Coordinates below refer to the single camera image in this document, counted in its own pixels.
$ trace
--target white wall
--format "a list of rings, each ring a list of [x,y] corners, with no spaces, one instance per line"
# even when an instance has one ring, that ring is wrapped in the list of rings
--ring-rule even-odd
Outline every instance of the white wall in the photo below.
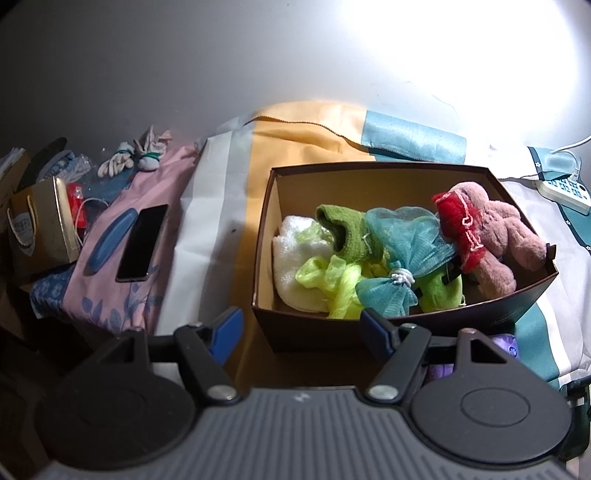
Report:
[[[301,99],[493,144],[591,134],[584,0],[22,0],[0,61],[0,151],[65,135],[101,159],[150,123],[191,141]]]

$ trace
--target black phone screen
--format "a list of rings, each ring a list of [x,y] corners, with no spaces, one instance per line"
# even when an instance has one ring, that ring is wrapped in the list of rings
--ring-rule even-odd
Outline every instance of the black phone screen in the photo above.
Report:
[[[116,281],[141,281],[148,278],[154,249],[168,205],[157,205],[140,211],[125,245]]]

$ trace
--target red knitted cloth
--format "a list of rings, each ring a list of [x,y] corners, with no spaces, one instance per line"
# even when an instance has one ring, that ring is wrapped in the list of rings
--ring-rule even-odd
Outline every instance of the red knitted cloth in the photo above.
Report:
[[[480,237],[475,233],[480,212],[459,192],[438,193],[432,200],[439,212],[441,233],[456,243],[462,259],[462,272],[470,273],[486,253]]]

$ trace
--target label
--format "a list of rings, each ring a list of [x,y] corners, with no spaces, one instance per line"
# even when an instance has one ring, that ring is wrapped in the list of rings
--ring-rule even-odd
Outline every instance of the label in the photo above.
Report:
[[[24,244],[31,244],[28,247],[18,244],[21,252],[29,257],[32,256],[35,250],[35,237],[33,236],[33,222],[29,212],[19,213],[12,219],[12,225],[17,238]]]

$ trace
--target bag handle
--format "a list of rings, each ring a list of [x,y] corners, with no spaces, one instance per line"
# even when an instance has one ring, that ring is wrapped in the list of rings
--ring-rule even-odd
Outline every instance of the bag handle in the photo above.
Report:
[[[33,210],[32,204],[31,204],[31,196],[30,195],[27,195],[27,206],[29,209],[29,215],[31,215],[31,222],[33,223],[33,237],[31,238],[31,242],[28,244],[23,242],[19,238],[16,230],[14,229],[14,225],[12,223],[12,217],[10,215],[10,207],[8,207],[6,210],[6,215],[8,217],[8,223],[10,224],[10,230],[12,230],[12,233],[14,234],[14,236],[17,239],[17,242],[20,244],[20,246],[24,247],[24,248],[28,248],[33,244],[33,241],[35,240],[35,235],[37,234],[37,219],[35,218],[35,212]]]

